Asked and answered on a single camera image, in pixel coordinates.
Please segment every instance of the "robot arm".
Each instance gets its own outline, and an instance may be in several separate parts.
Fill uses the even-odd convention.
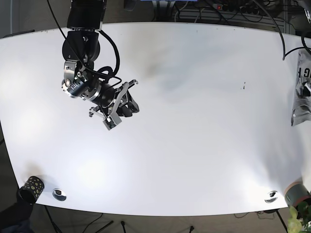
[[[104,17],[106,0],[73,0],[68,17],[67,28],[71,29],[63,44],[64,80],[63,91],[72,98],[82,98],[96,104],[89,111],[104,119],[104,125],[110,130],[121,123],[120,117],[131,117],[139,112],[128,89],[138,84],[136,80],[110,85],[109,80],[116,78],[120,66],[119,52],[111,38],[100,30]],[[94,61],[100,53],[98,32],[114,47],[116,68],[102,67],[94,71]]]

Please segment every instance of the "black cable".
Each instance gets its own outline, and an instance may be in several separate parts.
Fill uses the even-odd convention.
[[[242,11],[240,11],[240,13],[241,13],[241,16],[243,16],[243,18],[245,18],[247,21],[250,21],[250,22],[252,22],[252,23],[258,23],[258,22],[260,22],[260,21],[262,20],[262,18],[263,18],[263,16],[261,16],[261,18],[260,18],[259,20],[257,20],[257,21],[252,21],[252,20],[248,19],[248,18],[242,13]]]
[[[93,223],[93,222],[96,222],[98,219],[100,219],[101,217],[103,216],[103,213],[97,218],[95,219],[94,221],[91,221],[85,228],[84,230],[82,231],[82,233],[84,233],[86,231],[86,229]]]
[[[273,219],[274,219],[274,213],[272,213],[272,214],[273,214],[273,217],[272,217],[272,218],[269,218],[269,217],[260,217],[260,215],[262,215],[263,213],[264,213],[263,211],[258,211],[258,212],[256,212],[258,219],[260,219],[260,220],[263,220],[263,219],[273,220]]]
[[[221,18],[224,19],[224,21],[231,26],[231,24],[228,22],[228,20],[217,10],[215,9],[207,0],[203,0],[210,8],[211,10],[215,11]]]
[[[264,8],[257,0],[253,0],[253,2],[260,7],[267,16],[269,16],[269,18],[272,20],[272,22],[274,23],[278,33],[280,34],[281,40],[282,40],[282,45],[283,45],[283,60],[285,60],[285,41],[284,41],[284,37],[282,35],[281,29],[279,28],[278,24],[276,23],[276,21],[274,20],[274,18],[270,15],[270,13],[266,10],[266,8]]]
[[[277,214],[278,218],[280,219],[280,221],[281,221],[281,223],[282,223],[284,229],[285,229],[286,232],[287,232],[287,227],[286,227],[286,225],[285,225],[285,223],[284,223],[284,221],[283,221],[282,216],[281,216],[280,213],[278,212],[278,210],[276,211],[276,214]]]
[[[291,25],[291,26],[294,28],[294,30],[296,31],[296,28],[295,28],[295,27],[294,27],[294,25],[293,25],[293,24],[291,24],[290,22],[285,21],[285,19],[283,19],[283,18],[281,18],[281,17],[276,17],[276,18],[280,18],[280,19],[282,19],[285,23],[288,23],[289,25]]]
[[[294,48],[294,49],[290,50],[289,52],[287,52],[287,53],[285,54],[285,57],[286,57],[288,54],[290,54],[291,52],[294,52],[295,50],[304,49],[304,48],[305,48],[305,47]]]
[[[53,221],[53,219],[52,219],[52,217],[51,217],[51,215],[50,215],[50,212],[49,212],[49,210],[48,210],[48,208],[47,208],[46,205],[44,206],[44,208],[45,208],[45,210],[46,210],[46,212],[47,212],[47,214],[48,214],[48,216],[49,216],[50,222],[51,222],[51,224],[52,224],[52,226],[53,226],[55,232],[56,232],[56,233],[62,233],[62,231],[58,228],[58,226],[57,226],[57,225],[55,224],[55,222]]]
[[[248,215],[248,214],[249,214],[249,212],[246,213],[245,215],[241,216],[241,217],[237,217],[236,214],[233,214],[233,215],[234,215],[235,218],[243,218],[243,217],[245,217],[245,216]]]
[[[174,4],[174,7],[176,8],[176,10],[177,10],[177,12],[178,12],[178,18],[180,18],[179,16],[180,16],[180,10],[179,10],[179,8],[177,7],[177,5],[176,5],[176,2],[175,2],[175,4]]]
[[[113,76],[116,76],[118,71],[119,71],[119,68],[120,68],[120,55],[119,55],[119,51],[118,51],[118,48],[115,44],[115,42],[106,34],[103,32],[103,30],[100,30],[99,33],[106,38],[106,40],[109,41],[109,43],[112,45],[113,47],[113,50],[115,52],[115,55],[116,55],[116,68],[115,70],[113,71],[112,75]]]
[[[112,223],[113,223],[113,221],[108,222],[106,225],[104,225],[102,228],[100,228],[100,229],[99,229],[98,231],[96,231],[95,233],[101,232],[103,229],[106,229],[107,227],[109,227]]]
[[[238,11],[231,18],[229,18],[227,20],[229,21],[229,20],[233,19],[233,17],[236,16],[237,14],[238,14]]]
[[[122,228],[123,228],[123,233],[126,233],[125,222],[124,222],[124,221],[121,221],[121,225],[122,225]]]
[[[82,61],[82,59],[77,55],[77,53],[75,52],[75,50],[72,48],[71,44],[69,43],[69,41],[67,40],[65,34],[63,33],[63,30],[62,30],[61,27],[59,26],[59,23],[58,23],[58,21],[57,21],[55,15],[54,15],[54,12],[53,12],[53,10],[52,10],[52,8],[51,8],[51,5],[50,5],[49,0],[47,0],[47,3],[48,3],[48,6],[49,6],[49,9],[50,9],[50,12],[51,12],[51,14],[52,14],[52,16],[53,16],[53,19],[54,19],[54,21],[55,21],[55,23],[56,23],[56,25],[57,25],[59,31],[60,31],[61,34],[63,35],[65,41],[66,41],[66,42],[68,43],[68,45],[70,46],[71,50],[73,51],[74,55],[78,58],[79,62],[81,62],[81,64],[84,64],[84,65],[85,65],[85,63]],[[103,74],[103,73],[96,72],[96,71],[90,69],[90,68],[87,67],[87,66],[85,66],[85,67],[86,67],[86,69],[87,69],[88,71],[90,71],[90,72],[93,73],[93,74],[97,74],[97,75],[103,77],[103,79],[107,79],[107,78],[108,78],[108,79],[109,79],[109,78],[116,78],[116,77],[113,77],[113,76],[109,76],[109,75],[107,75],[107,74]]]
[[[305,48],[305,50],[308,52],[308,54],[311,55],[311,50],[307,47],[306,42],[305,42],[305,37],[306,37],[307,33],[310,33],[310,32],[311,32],[311,30],[306,30],[301,34],[301,42],[302,42],[302,45]]]

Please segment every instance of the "green leaves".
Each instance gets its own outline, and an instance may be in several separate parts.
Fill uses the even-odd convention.
[[[300,233],[302,224],[297,219],[297,216],[298,216],[297,210],[292,206],[290,206],[290,214],[291,214],[291,218],[287,220],[288,221],[287,232],[288,233]]]

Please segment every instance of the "white table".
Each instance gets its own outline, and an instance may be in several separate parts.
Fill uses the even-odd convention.
[[[311,188],[311,122],[291,127],[297,53],[277,33],[183,23],[105,24],[118,76],[140,112],[111,131],[91,102],[63,93],[58,30],[0,40],[0,119],[19,186],[45,183],[37,203],[84,211],[199,216],[286,207]],[[286,48],[300,37],[284,35]],[[115,66],[100,37],[95,67]],[[57,201],[60,188],[67,200]],[[269,191],[279,198],[267,204]]]

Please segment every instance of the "patterned cup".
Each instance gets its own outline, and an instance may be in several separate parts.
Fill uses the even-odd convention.
[[[29,177],[18,193],[19,196],[30,205],[35,204],[44,189],[44,183],[36,176]]]

